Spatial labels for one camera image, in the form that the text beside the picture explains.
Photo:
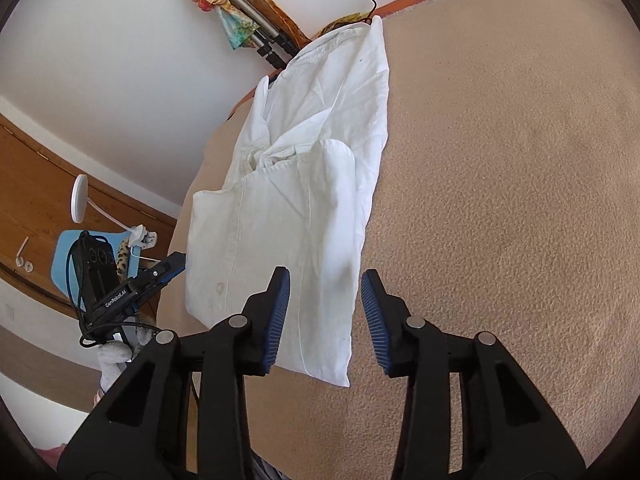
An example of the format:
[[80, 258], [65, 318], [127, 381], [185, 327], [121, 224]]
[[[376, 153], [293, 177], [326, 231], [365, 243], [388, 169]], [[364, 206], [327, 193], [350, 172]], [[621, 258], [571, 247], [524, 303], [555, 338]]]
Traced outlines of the left gloved hand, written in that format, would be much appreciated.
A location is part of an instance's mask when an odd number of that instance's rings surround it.
[[136, 316], [126, 318], [126, 322], [136, 323], [136, 326], [125, 326], [122, 336], [107, 341], [96, 350], [101, 371], [97, 401], [154, 336], [155, 322], [149, 315], [139, 312]]

